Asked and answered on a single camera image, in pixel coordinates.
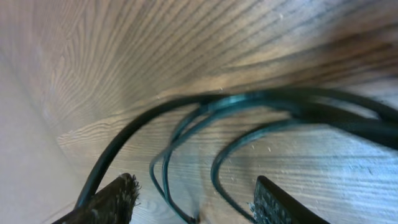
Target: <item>cable bundle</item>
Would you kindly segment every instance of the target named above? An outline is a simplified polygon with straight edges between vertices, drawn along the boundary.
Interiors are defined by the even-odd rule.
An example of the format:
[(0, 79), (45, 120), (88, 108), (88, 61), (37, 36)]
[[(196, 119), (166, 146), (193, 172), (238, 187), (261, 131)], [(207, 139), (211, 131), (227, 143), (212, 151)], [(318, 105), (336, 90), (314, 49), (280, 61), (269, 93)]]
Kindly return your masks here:
[[(339, 101), (366, 108), (372, 111), (374, 116), (368, 118), (344, 110), (340, 106), (334, 106), (336, 105), (334, 102)], [(183, 212), (172, 200), (168, 180), (171, 155), (176, 148), (198, 131), (218, 119), (237, 112), (265, 106), (278, 111), (288, 111), (291, 117), (290, 119), (260, 124), (227, 145), (213, 161), (211, 181), (215, 189), (237, 212), (253, 223), (256, 223), (256, 220), (228, 195), (218, 178), (218, 171), (223, 161), (245, 144), (262, 138), (267, 133), (282, 131), (303, 124), (327, 124), (383, 146), (398, 149), (398, 111), (369, 98), (351, 93), (321, 88), (275, 88), (237, 95), (187, 96), (156, 106), (142, 113), (123, 128), (97, 160), (79, 195), (75, 208), (86, 203), (95, 194), (112, 160), (136, 131), (163, 113), (190, 104), (199, 104), (199, 107), (181, 120), (171, 135), (169, 145), (150, 162), (150, 177), (157, 190), (176, 214), (187, 223), (197, 223), (198, 220)], [(201, 116), (206, 116), (206, 118), (187, 129)], [(154, 166), (161, 159), (163, 159), (162, 185), (164, 190), (162, 190), (154, 174)]]

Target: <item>cord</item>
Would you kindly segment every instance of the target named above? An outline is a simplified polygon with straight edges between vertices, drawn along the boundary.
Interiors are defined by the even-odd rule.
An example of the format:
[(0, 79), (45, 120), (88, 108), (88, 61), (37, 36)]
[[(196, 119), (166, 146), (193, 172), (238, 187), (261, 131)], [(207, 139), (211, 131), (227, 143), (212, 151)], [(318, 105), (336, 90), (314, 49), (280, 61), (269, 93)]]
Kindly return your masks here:
[[(375, 112), (378, 118), (365, 118), (358, 114), (319, 103), (324, 98), (351, 103)], [(190, 217), (182, 211), (172, 200), (169, 180), (168, 166), (172, 152), (182, 143), (188, 140), (198, 131), (210, 125), (212, 122), (230, 116), (242, 110), (258, 106), (266, 106), (275, 110), (288, 111), (291, 119), (276, 121), (273, 123), (262, 124), (258, 128), (242, 135), (224, 148), (217, 156), (211, 167), (211, 181), (220, 195), (237, 212), (246, 217), (250, 222), (255, 223), (255, 219), (247, 214), (239, 205), (225, 192), (218, 178), (218, 170), (222, 162), (235, 150), (263, 137), (265, 134), (285, 128), (292, 128), (300, 124), (316, 123), (328, 124), (338, 129), (354, 134), (356, 136), (374, 141), (383, 146), (398, 149), (398, 111), (394, 108), (370, 100), (337, 90), (326, 90), (321, 88), (275, 88), (260, 91), (250, 91), (237, 95), (197, 95), (188, 96), (163, 103), (155, 108), (138, 116), (129, 123), (108, 145), (90, 172), (86, 184), (84, 185), (75, 208), (82, 206), (95, 194), (101, 179), (105, 175), (110, 163), (122, 148), (124, 143), (143, 125), (153, 118), (163, 113), (174, 110), (175, 108), (199, 103), (200, 106), (189, 113), (179, 122), (170, 137), (169, 146), (156, 155), (150, 162), (150, 177), (159, 191), (160, 195), (176, 214), (186, 223), (197, 223), (198, 219)], [(185, 129), (197, 118), (207, 116), (190, 129)], [(162, 166), (162, 185), (163, 190), (154, 174), (154, 167), (157, 162), (163, 159)]]

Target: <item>cable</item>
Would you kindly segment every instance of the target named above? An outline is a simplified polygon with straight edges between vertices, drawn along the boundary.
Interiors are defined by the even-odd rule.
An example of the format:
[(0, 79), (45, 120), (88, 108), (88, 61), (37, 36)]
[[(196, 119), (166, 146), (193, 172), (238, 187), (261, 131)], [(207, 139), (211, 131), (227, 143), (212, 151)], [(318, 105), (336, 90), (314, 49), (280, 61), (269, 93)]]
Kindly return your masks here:
[[(319, 103), (322, 98), (351, 103), (375, 112), (379, 119), (365, 118), (358, 114)], [(232, 152), (239, 147), (263, 137), (266, 133), (278, 131), (280, 129), (290, 128), (299, 124), (323, 123), (342, 129), (359, 137), (374, 141), (393, 149), (398, 149), (398, 111), (389, 106), (380, 104), (368, 98), (357, 96), (337, 90), (326, 90), (320, 88), (275, 88), (261, 91), (250, 91), (238, 95), (198, 95), (188, 96), (181, 99), (172, 100), (156, 106), (134, 121), (129, 123), (109, 144), (102, 155), (99, 157), (93, 170), (87, 178), (75, 208), (86, 203), (96, 192), (101, 179), (103, 178), (110, 163), (122, 148), (124, 143), (143, 125), (150, 120), (160, 116), (163, 113), (175, 108), (199, 103), (200, 106), (189, 113), (179, 122), (170, 137), (169, 146), (156, 155), (150, 162), (150, 177), (159, 191), (160, 195), (176, 214), (186, 223), (196, 223), (197, 218), (190, 217), (182, 211), (172, 200), (169, 180), (168, 166), (172, 152), (182, 143), (188, 140), (195, 133), (207, 127), (212, 122), (257, 106), (266, 106), (275, 110), (288, 111), (292, 119), (275, 121), (273, 123), (263, 124), (258, 128), (244, 134), (230, 145), (224, 148), (213, 162), (211, 168), (211, 181), (220, 195), (237, 212), (246, 217), (249, 221), (255, 223), (255, 219), (247, 214), (239, 205), (225, 192), (218, 179), (218, 170), (222, 162)], [(185, 130), (197, 118), (206, 116), (190, 129)], [(156, 162), (163, 159), (162, 166), (162, 185), (163, 189), (155, 178), (154, 167)]]

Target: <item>thin black wire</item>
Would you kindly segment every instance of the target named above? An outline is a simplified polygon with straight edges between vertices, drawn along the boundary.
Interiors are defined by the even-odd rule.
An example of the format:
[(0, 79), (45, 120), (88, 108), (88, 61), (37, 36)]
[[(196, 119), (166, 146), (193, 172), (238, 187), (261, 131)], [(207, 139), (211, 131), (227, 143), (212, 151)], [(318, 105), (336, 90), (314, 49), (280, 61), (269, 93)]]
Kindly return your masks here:
[[(334, 100), (345, 101), (361, 106), (377, 113), (380, 119), (364, 118), (339, 108), (316, 103), (316, 99), (319, 97), (332, 98)], [(276, 123), (265, 124), (262, 126), (264, 129), (259, 128), (253, 130), (252, 132), (247, 133), (247, 135), (238, 138), (234, 142), (239, 146), (227, 146), (220, 152), (220, 154), (216, 156), (216, 159), (213, 163), (211, 169), (211, 179), (216, 190), (239, 213), (253, 223), (255, 223), (253, 217), (247, 214), (238, 206), (236, 202), (232, 200), (232, 198), (223, 190), (220, 180), (218, 180), (218, 169), (220, 168), (222, 161), (230, 153), (237, 150), (238, 147), (246, 144), (247, 141), (251, 139), (248, 138), (248, 136), (251, 136), (251, 133), (257, 133), (254, 134), (254, 136), (260, 138), (270, 130), (288, 128), (289, 126), (294, 126), (299, 123), (326, 123), (384, 146), (398, 149), (398, 111), (389, 106), (361, 96), (353, 95), (351, 93), (345, 93), (336, 90), (324, 90), (320, 88), (276, 88), (270, 90), (251, 91), (238, 95), (189, 96), (156, 106), (155, 108), (152, 108), (151, 110), (141, 114), (134, 121), (129, 123), (111, 141), (109, 146), (99, 157), (97, 163), (87, 178), (86, 184), (79, 195), (75, 208), (82, 206), (95, 194), (110, 163), (118, 151), (122, 148), (124, 143), (138, 129), (147, 124), (153, 118), (158, 117), (163, 113), (193, 103), (199, 103), (200, 107), (182, 119), (182, 121), (175, 128), (175, 131), (172, 133), (169, 146), (156, 155), (155, 158), (150, 162), (150, 177), (156, 189), (169, 204), (169, 206), (176, 212), (176, 214), (187, 223), (196, 223), (198, 220), (184, 213), (172, 200), (167, 173), (172, 152), (197, 131), (205, 128), (218, 119), (224, 118), (225, 116), (229, 116), (233, 113), (237, 113), (238, 111), (246, 110), (255, 106), (267, 106), (276, 110), (288, 111), (293, 117), (287, 121), (277, 121)], [(198, 117), (203, 115), (208, 116), (184, 132), (186, 127), (188, 127)], [(162, 184), (164, 191), (159, 185), (154, 174), (155, 163), (161, 159), (164, 159), (162, 166)]]

